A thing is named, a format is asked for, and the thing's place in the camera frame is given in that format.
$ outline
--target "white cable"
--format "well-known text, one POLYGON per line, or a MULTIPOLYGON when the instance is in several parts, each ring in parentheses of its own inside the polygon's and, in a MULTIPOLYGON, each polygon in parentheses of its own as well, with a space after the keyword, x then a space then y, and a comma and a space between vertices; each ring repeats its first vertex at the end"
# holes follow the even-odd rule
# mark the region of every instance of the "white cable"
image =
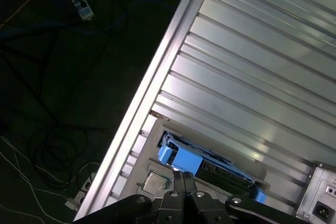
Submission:
POLYGON ((20 211, 16 211, 16 210, 8 209, 8 208, 4 207, 4 206, 1 205, 1 204, 0 204, 0 207, 1 207, 2 209, 4 209, 5 211, 7 211, 7 212, 13 212, 13 213, 15 213, 15 214, 19 214, 19 215, 30 216, 30 217, 39 219, 39 220, 41 221, 42 224, 46 224, 46 223, 45 223, 40 217, 38 217, 38 216, 31 215, 31 214, 27 214, 26 212, 20 212, 20 211))
POLYGON ((25 179, 28 181, 28 184, 29 184, 29 187, 31 188, 31 190, 32 190, 32 192, 33 192, 33 195, 34 195, 34 198, 35 198, 35 200, 36 200, 36 202, 37 202, 37 204, 38 204, 38 206, 40 207, 40 209, 41 209, 41 211, 44 213, 44 215, 45 216, 47 216, 48 218, 50 218, 50 219, 52 219, 52 220, 54 220, 54 221, 56 221, 56 222, 58 222, 58 223, 61 223, 61 224, 68 224, 67 222, 63 222, 63 221, 60 221, 60 220, 58 220, 58 219, 55 219, 54 217, 52 217, 52 216, 50 216, 49 214, 47 214, 45 211, 44 211, 44 209, 43 209, 43 207, 41 206, 41 204, 40 204, 40 201, 38 200, 38 198, 37 198, 37 196, 36 196, 36 194, 35 194, 35 192, 34 192, 34 188, 33 188, 33 186, 31 185, 31 183, 30 183, 30 181, 29 181, 29 179, 26 177, 26 175, 24 175, 11 161, 9 161, 6 157, 5 157, 5 155, 2 153, 2 152, 0 152, 0 155, 14 168, 14 169, 16 169, 22 176, 24 176, 25 177, 25 179))
POLYGON ((16 156, 16 153, 15 153, 15 149, 14 149, 14 147, 13 147, 12 145, 9 145, 9 146, 12 148, 12 150, 13 150, 13 152, 14 152, 14 157, 15 157, 16 164, 17 164, 17 167, 18 167, 18 172, 20 173, 21 178, 22 178, 28 185, 32 186, 32 188, 35 189, 35 190, 37 190, 37 191, 43 191, 43 192, 45 192, 45 193, 49 193, 49 194, 53 194, 53 195, 56 195, 56 196, 60 196, 60 197, 62 197, 62 198, 64 198, 64 199, 68 200, 68 198, 65 197, 64 195, 57 194, 57 193, 53 193, 52 191, 42 190, 42 189, 39 189, 39 188, 36 188, 35 186, 33 186, 33 185, 30 183, 30 181, 29 181, 29 179, 27 178, 27 176, 21 171, 21 167, 20 167, 20 165, 19 165, 19 161, 17 160, 17 156, 16 156))
MULTIPOLYGON (((5 138, 4 136, 1 136, 1 139, 2 139, 7 145, 9 145, 12 149, 14 149, 17 153, 19 153, 23 158, 25 158, 27 161, 30 162, 29 158, 26 157, 22 152, 20 152, 20 151, 19 151, 13 144, 11 144, 11 142, 10 142, 7 138, 5 138)), ((100 166, 100 164, 97 163, 97 162, 90 162, 90 163, 87 163, 85 166, 83 166, 83 167, 78 171, 78 174, 79 174, 85 167, 87 167, 88 165, 98 165, 98 166, 100 166)), ((35 165, 35 167, 38 168, 38 169, 40 169, 40 170, 43 170, 45 173, 49 174, 49 175, 50 175, 52 178, 54 178, 56 181, 58 181, 58 182, 60 182, 60 183, 66 183, 66 182, 63 182, 63 181, 59 180, 59 179, 58 179, 57 177, 55 177, 52 173, 50 173, 49 171, 43 169, 42 167, 39 167, 38 165, 35 165)), ((76 176, 73 177, 73 178, 71 179, 70 182, 72 183, 75 179, 76 179, 76 176)))

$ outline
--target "blue cable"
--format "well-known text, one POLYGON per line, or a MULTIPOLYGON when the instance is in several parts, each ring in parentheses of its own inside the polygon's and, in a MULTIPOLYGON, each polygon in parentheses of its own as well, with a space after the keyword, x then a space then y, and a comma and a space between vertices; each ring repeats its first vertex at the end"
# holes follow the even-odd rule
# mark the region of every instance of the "blue cable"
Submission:
MULTIPOLYGON (((170 5, 168 5, 168 4, 164 3, 164 2, 161 2, 160 0, 139 0, 139 1, 136 1, 133 4, 131 4, 128 7, 128 10, 132 10, 135 7, 137 7, 138 5, 141 5, 141 4, 146 3, 146 2, 152 2, 152 3, 160 4, 160 5, 166 7, 167 9, 169 9, 171 11, 175 10, 174 6, 170 6, 170 5)), ((77 28, 77 27, 71 27, 71 26, 68 26, 67 24, 64 24, 64 23, 59 23, 59 22, 54 22, 54 21, 45 21, 45 22, 43 22, 41 24, 32 25, 29 28, 13 28, 13 29, 10 29, 10 30, 7 30, 7 31, 3 31, 3 32, 0 33, 0 37, 12 35, 14 33, 17 33, 18 31, 22 32, 22 31, 25 31, 25 30, 32 30, 32 29, 38 29, 38 28, 46 28, 47 26, 45 26, 45 25, 55 25, 55 26, 65 27, 67 29, 73 30, 75 32, 78 32, 78 33, 84 34, 84 35, 96 35, 96 34, 104 33, 105 31, 111 29, 113 26, 121 23, 126 18, 126 16, 127 16, 126 13, 124 13, 123 15, 121 15, 121 17, 119 19, 117 19, 116 21, 114 21, 113 23, 111 23, 110 25, 108 25, 107 27, 105 27, 105 28, 103 28, 101 30, 94 30, 94 31, 92 31, 92 30, 85 30, 85 29, 80 29, 80 28, 77 28)))

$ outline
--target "silver metal frame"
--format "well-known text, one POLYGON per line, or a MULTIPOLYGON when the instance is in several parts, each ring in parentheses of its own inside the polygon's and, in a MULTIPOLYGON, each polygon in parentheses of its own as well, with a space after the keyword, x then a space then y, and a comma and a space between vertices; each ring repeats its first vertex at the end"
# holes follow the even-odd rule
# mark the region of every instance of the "silver metal frame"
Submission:
POLYGON ((266 167, 292 213, 312 162, 336 165, 333 0, 182 0, 77 216, 118 200, 168 119, 266 167))
POLYGON ((181 0, 75 220, 103 208, 203 0, 181 0))

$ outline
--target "blue plastic part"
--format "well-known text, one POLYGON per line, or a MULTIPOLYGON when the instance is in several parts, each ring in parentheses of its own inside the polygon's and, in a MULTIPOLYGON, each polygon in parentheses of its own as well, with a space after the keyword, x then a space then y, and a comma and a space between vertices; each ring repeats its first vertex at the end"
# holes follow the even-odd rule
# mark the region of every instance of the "blue plastic part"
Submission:
POLYGON ((256 196, 256 198, 254 200, 257 201, 257 202, 259 202, 259 203, 264 204, 265 201, 266 201, 266 198, 267 198, 267 195, 263 191, 261 191, 260 189, 258 189, 257 196, 256 196))
MULTIPOLYGON (((202 160, 207 161, 217 167, 242 177, 243 179, 249 181, 250 183, 255 183, 255 180, 244 173, 242 170, 238 169, 232 163, 211 151, 203 150, 198 146, 190 144, 185 139, 176 140, 174 136, 168 132, 165 132, 162 137, 162 147, 159 150, 159 160, 161 163, 166 165, 170 156, 173 153, 173 150, 168 147, 169 144, 173 144, 178 148, 172 167, 178 169, 182 172, 191 172, 194 176, 196 175, 199 167, 201 166, 202 160)), ((257 191, 257 196, 255 201, 264 204, 266 201, 267 195, 260 189, 257 191)))
POLYGON ((163 135, 162 144, 163 145, 164 144, 168 145, 168 143, 171 142, 171 143, 179 146, 181 149, 188 149, 190 152, 193 152, 195 154, 196 153, 199 154, 200 156, 202 156, 208 162, 210 162, 210 163, 212 163, 216 166, 219 166, 219 167, 223 168, 224 170, 227 170, 228 172, 231 172, 231 173, 233 173, 237 176, 243 177, 243 178, 247 179, 248 181, 254 183, 254 179, 252 177, 250 177, 249 175, 247 175, 246 173, 244 173, 242 170, 238 169, 237 167, 233 166, 230 161, 228 161, 224 158, 218 157, 216 154, 214 154, 210 151, 203 150, 198 146, 195 146, 195 145, 191 146, 191 144, 188 141, 186 141, 185 139, 183 139, 183 141, 188 145, 185 145, 185 144, 177 141, 171 133, 166 132, 163 135))
POLYGON ((168 163, 168 159, 170 158, 170 156, 172 155, 173 150, 170 149, 168 146, 162 145, 162 147, 159 150, 159 161, 162 164, 167 164, 168 163))
POLYGON ((179 148, 172 165, 178 170, 190 172, 195 176, 202 160, 203 158, 200 155, 179 148))

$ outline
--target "bolt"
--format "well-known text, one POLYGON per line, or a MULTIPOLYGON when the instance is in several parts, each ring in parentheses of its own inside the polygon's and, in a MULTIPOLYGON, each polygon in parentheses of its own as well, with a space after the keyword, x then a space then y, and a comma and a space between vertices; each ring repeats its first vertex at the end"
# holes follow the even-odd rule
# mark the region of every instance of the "bolt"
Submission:
POLYGON ((135 200, 136 203, 144 203, 145 202, 145 198, 144 197, 138 197, 135 200))
POLYGON ((172 197, 177 197, 179 195, 179 193, 176 192, 176 191, 172 191, 169 195, 172 196, 172 197))
POLYGON ((198 191, 198 192, 196 193, 196 195, 197 195, 197 197, 202 198, 202 197, 205 196, 205 193, 202 192, 202 191, 198 191))
POLYGON ((234 203, 236 203, 236 204, 240 204, 240 203, 243 202, 243 201, 242 201, 241 199, 239 199, 239 198, 233 198, 232 201, 233 201, 234 203))

